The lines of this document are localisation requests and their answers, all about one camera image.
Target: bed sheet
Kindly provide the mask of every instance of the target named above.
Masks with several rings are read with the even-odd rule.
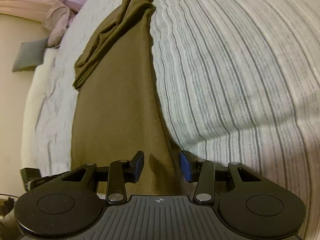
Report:
[[[319,1],[154,0],[150,27],[173,139],[294,192],[307,207],[300,236],[308,240],[320,237]],[[74,63],[120,3],[88,0],[62,40],[36,128],[45,175],[70,168]]]

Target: metal screw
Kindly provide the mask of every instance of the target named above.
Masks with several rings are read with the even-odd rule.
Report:
[[[110,199],[113,202],[117,202],[117,201],[123,200],[123,198],[124,198],[124,196],[122,194],[119,194],[119,193],[113,193],[113,194],[110,194],[108,196],[108,199]]]
[[[196,195],[196,199],[199,201],[209,201],[211,199],[211,196],[207,193],[200,193]]]

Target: striped bed sheet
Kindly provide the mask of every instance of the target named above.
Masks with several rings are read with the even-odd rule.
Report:
[[[70,165],[74,62],[120,3],[88,0],[62,41],[36,128],[45,174]],[[154,5],[153,63],[172,138],[199,158],[241,162],[298,195],[307,208],[299,235],[320,239],[320,0]]]

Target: crumpled pink fabric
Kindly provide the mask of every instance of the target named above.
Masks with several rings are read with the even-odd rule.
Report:
[[[74,18],[75,13],[61,0],[57,0],[52,4],[42,22],[42,25],[50,32],[48,39],[49,48],[60,47],[63,35]]]

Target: crosshair symbol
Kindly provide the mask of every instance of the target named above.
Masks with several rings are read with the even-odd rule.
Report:
[[[157,198],[156,201],[157,201],[158,203],[162,203],[162,202],[164,201],[164,199],[163,199],[163,198]]]

